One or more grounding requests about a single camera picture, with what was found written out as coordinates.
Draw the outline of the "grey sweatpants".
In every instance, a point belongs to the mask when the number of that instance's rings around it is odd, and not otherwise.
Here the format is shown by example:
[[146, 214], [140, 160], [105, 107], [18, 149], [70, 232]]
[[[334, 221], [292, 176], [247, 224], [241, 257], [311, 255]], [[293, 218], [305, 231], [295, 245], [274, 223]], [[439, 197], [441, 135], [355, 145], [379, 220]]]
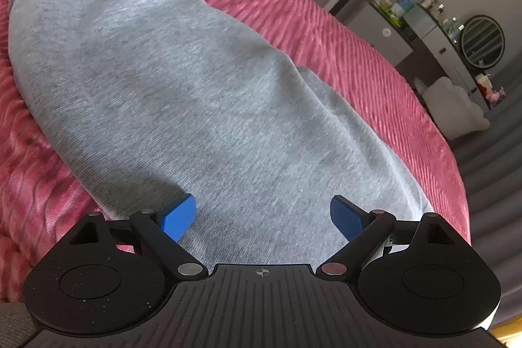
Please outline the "grey sweatpants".
[[416, 221], [398, 156], [313, 71], [204, 0], [10, 0], [8, 52], [33, 118], [114, 218], [192, 194], [182, 245], [217, 263], [321, 264], [342, 195]]

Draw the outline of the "pink ribbed bed blanket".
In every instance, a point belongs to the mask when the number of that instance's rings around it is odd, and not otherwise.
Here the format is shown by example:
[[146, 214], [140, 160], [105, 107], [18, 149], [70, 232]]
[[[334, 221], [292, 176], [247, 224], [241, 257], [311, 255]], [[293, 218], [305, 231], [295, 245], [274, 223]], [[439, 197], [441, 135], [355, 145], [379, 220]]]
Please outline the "pink ribbed bed blanket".
[[[403, 160], [463, 236], [470, 218], [456, 160], [405, 80], [312, 0], [204, 0], [262, 35], [342, 95]], [[46, 141], [1, 59], [1, 299], [18, 302], [36, 262], [96, 207]]]

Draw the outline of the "white cloud-shaped chair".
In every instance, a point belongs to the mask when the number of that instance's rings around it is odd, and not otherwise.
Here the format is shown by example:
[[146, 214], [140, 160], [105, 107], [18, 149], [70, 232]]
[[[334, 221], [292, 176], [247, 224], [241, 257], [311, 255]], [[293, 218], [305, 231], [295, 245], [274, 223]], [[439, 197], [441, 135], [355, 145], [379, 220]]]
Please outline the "white cloud-shaped chair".
[[481, 107], [470, 99], [465, 89], [447, 77], [420, 90], [425, 106], [442, 135], [454, 141], [467, 134], [486, 131], [490, 122]]

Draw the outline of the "grey vanity desk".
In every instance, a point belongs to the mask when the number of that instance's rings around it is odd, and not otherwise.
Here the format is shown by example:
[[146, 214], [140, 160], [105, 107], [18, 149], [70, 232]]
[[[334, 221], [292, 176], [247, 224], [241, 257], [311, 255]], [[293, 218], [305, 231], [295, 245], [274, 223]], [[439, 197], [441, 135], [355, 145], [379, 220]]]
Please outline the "grey vanity desk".
[[467, 66], [459, 47], [450, 40], [438, 21], [420, 4], [415, 4], [404, 15], [404, 21], [422, 41], [453, 84], [465, 89], [469, 97], [484, 112], [489, 112], [490, 106], [475, 80], [475, 72]]

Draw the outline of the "white small cabinet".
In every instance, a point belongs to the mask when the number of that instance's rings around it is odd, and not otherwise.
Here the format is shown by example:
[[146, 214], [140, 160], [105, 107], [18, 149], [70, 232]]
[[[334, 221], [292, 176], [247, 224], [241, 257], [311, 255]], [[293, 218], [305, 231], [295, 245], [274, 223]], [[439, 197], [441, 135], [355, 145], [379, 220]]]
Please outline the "white small cabinet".
[[343, 22], [355, 35], [369, 43], [387, 61], [397, 66], [413, 52], [393, 24], [370, 1], [364, 1]]

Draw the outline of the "round black mirror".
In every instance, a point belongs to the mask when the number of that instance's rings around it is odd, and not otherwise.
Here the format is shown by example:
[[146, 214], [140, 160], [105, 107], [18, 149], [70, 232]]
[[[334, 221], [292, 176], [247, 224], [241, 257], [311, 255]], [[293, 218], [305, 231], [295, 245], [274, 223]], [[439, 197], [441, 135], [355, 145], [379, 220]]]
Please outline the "round black mirror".
[[468, 19], [460, 36], [465, 61], [478, 70], [496, 66], [505, 51], [505, 35], [500, 24], [487, 15]]

